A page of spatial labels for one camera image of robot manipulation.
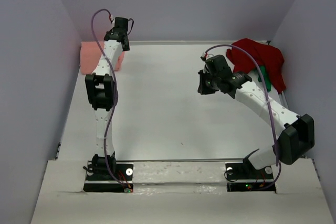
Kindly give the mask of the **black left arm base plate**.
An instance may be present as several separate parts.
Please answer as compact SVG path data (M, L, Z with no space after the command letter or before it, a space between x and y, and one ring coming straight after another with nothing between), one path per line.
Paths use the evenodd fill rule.
M85 182L83 190L87 193L132 193L133 192L133 163L117 163L116 172L114 176L119 182L117 182L111 175L106 173L93 173L91 164L84 166L86 171Z

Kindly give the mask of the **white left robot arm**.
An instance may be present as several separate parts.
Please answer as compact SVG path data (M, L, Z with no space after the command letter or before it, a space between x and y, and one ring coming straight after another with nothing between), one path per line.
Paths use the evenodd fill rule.
M111 30L106 32L101 56L91 74L85 76L88 101L96 122L96 151L88 169L104 179L116 174L115 150L112 143L111 116L114 113L118 92L115 70L121 54L130 49L128 40L129 19L116 17Z

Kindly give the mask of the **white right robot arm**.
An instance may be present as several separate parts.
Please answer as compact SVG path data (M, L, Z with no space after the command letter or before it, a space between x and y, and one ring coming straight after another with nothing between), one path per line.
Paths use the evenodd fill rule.
M298 115L267 97L248 74L232 72L223 55L204 62L204 69L198 73L198 93L208 95L220 91L229 95L250 108L275 134L273 146L252 151L243 159L241 171L246 177L253 178L276 162L291 165L314 147L314 120L310 115Z

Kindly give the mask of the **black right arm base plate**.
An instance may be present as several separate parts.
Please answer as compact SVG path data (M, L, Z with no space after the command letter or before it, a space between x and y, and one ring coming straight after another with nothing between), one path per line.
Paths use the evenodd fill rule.
M276 191L272 182L274 175L272 168L267 166L256 170L248 168L243 163L226 163L224 177L227 181L228 192L248 192L248 191Z

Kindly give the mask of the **pink t shirt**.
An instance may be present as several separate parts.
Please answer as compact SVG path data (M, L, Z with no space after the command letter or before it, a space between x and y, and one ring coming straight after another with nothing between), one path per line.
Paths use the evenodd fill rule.
M101 50L95 41L84 41L80 48L80 72L82 75L102 73L105 70L112 76L109 64L102 57Z

